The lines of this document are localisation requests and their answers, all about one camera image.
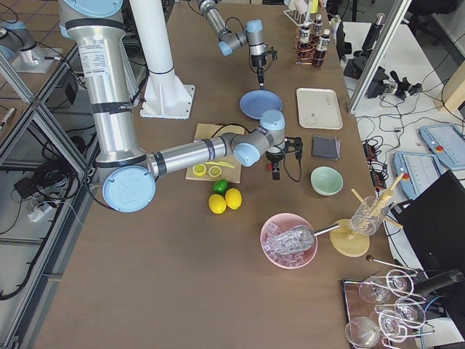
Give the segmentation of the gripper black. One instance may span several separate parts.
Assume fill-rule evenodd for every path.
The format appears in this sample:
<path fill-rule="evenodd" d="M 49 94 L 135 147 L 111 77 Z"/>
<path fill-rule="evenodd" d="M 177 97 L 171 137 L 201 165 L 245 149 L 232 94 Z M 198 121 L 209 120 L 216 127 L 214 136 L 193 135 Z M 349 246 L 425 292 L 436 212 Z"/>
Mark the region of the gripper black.
<path fill-rule="evenodd" d="M 278 51 L 275 49 L 267 49 L 263 53 L 257 55 L 250 55 L 250 68 L 256 73 L 259 89 L 264 89 L 264 67 L 267 64 L 267 56 L 272 57 L 272 61 L 278 59 Z"/>
<path fill-rule="evenodd" d="M 271 147 L 265 152 L 267 160 L 272 164 L 272 179 L 280 179 L 279 163 L 288 154 L 294 154 L 300 164 L 302 161 L 302 139 L 300 137 L 285 137 L 280 145 Z"/>

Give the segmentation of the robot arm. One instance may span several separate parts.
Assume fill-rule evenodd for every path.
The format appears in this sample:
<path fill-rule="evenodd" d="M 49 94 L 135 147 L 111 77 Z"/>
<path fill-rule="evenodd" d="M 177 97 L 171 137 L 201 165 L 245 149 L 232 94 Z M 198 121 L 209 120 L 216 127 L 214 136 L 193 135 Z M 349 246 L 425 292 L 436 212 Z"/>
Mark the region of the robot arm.
<path fill-rule="evenodd" d="M 62 34 L 76 42 L 84 70 L 100 144 L 96 168 L 104 206 L 136 212 L 153 200 L 157 180 L 169 173 L 230 155 L 246 167 L 262 156 L 278 164 L 301 148 L 298 138 L 286 136 L 283 114 L 271 109 L 245 135 L 227 132 L 154 153 L 144 151 L 137 143 L 124 67 L 122 2 L 61 1 L 59 7 Z M 142 115 L 187 119 L 195 88 L 175 73 L 161 2 L 132 1 L 130 7 L 149 73 Z"/>
<path fill-rule="evenodd" d="M 233 33 L 217 9 L 216 4 L 219 1 L 203 0 L 197 3 L 201 15 L 206 18 L 217 35 L 218 46 L 224 56 L 231 55 L 240 47 L 248 47 L 250 68 L 257 76 L 259 89 L 264 90 L 267 57 L 270 55 L 272 61 L 276 61 L 278 51 L 265 44 L 262 21 L 260 19 L 250 20 L 246 23 L 246 27 L 242 26 L 242 31 Z"/>

